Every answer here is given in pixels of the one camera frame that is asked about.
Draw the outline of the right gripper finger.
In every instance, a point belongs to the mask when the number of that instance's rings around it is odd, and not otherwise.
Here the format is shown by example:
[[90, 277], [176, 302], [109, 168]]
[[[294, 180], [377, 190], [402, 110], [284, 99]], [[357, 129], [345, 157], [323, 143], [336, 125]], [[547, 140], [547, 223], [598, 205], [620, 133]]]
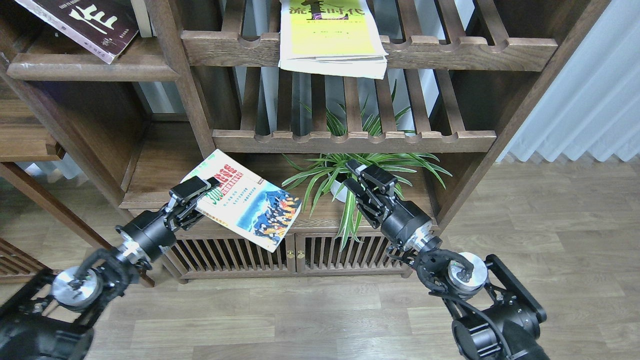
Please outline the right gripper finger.
[[355, 175], [355, 180], [366, 180], [373, 183], [375, 191], [373, 192], [374, 203], [382, 203], [384, 201], [396, 202], [402, 200], [396, 192], [398, 178], [382, 169], [381, 167], [371, 164], [365, 165], [356, 159], [351, 159], [346, 163], [346, 168]]
[[356, 180], [354, 178], [348, 178], [343, 182], [346, 189], [350, 191], [355, 197], [356, 206], [358, 209], [362, 208], [366, 211], [375, 211], [376, 205], [374, 201], [373, 192], [375, 186], [368, 180]]

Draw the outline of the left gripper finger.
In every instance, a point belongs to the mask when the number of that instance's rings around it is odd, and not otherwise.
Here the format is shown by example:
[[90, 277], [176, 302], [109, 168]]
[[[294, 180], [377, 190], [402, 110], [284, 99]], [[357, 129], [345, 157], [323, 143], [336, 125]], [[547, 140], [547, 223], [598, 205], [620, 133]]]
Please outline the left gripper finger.
[[167, 203], [167, 210], [174, 211], [178, 207], [192, 210], [203, 194], [215, 189], [219, 184], [219, 180], [215, 177], [207, 178], [206, 180], [202, 180], [199, 177], [191, 177], [169, 190], [171, 199]]
[[182, 227], [192, 228], [198, 221], [200, 221], [204, 215], [199, 210], [192, 208], [188, 213], [182, 217]]

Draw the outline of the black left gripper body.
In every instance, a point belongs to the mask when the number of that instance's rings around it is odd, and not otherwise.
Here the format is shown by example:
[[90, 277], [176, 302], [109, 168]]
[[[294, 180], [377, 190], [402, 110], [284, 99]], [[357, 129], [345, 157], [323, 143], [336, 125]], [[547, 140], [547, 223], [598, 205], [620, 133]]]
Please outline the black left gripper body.
[[183, 216], [189, 211], [184, 207], [168, 210], [168, 205], [164, 205], [156, 211], [144, 210], [123, 227], [116, 226], [116, 231], [123, 239], [118, 248], [118, 258], [122, 262], [128, 260], [131, 264], [137, 264], [142, 259], [155, 262], [176, 243], [175, 232], [178, 229], [174, 221], [183, 221]]

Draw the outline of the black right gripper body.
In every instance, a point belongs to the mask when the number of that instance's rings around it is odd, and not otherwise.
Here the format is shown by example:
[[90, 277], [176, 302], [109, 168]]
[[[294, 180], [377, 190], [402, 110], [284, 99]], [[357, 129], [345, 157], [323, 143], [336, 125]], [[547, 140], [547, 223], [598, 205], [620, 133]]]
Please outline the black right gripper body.
[[434, 237], [433, 221], [412, 201], [365, 191], [358, 195], [358, 209], [373, 229], [379, 228], [394, 248], [420, 251]]

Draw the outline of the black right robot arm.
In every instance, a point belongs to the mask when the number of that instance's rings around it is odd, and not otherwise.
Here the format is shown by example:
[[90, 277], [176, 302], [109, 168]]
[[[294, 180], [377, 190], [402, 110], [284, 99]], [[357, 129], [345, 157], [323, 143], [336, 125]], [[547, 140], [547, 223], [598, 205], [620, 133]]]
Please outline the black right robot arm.
[[414, 270], [431, 296], [450, 312], [452, 335], [467, 360], [546, 360], [537, 344], [547, 314], [534, 296], [494, 254], [484, 259], [441, 248], [432, 218], [395, 194], [397, 178], [375, 164], [350, 160], [354, 175], [345, 186], [359, 212], [390, 240], [387, 253]]

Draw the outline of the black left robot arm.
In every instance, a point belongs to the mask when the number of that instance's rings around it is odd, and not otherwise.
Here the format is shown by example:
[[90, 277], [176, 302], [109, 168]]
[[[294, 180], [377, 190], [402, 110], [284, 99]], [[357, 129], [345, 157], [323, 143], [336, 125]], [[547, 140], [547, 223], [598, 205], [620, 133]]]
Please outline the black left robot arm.
[[116, 227], [123, 238], [118, 248], [99, 248], [57, 275], [39, 271], [1, 307], [1, 358], [84, 359], [103, 310], [176, 243], [177, 230], [202, 218], [197, 201], [218, 185], [214, 177], [185, 180], [170, 189], [170, 201], [160, 210], [145, 210]]

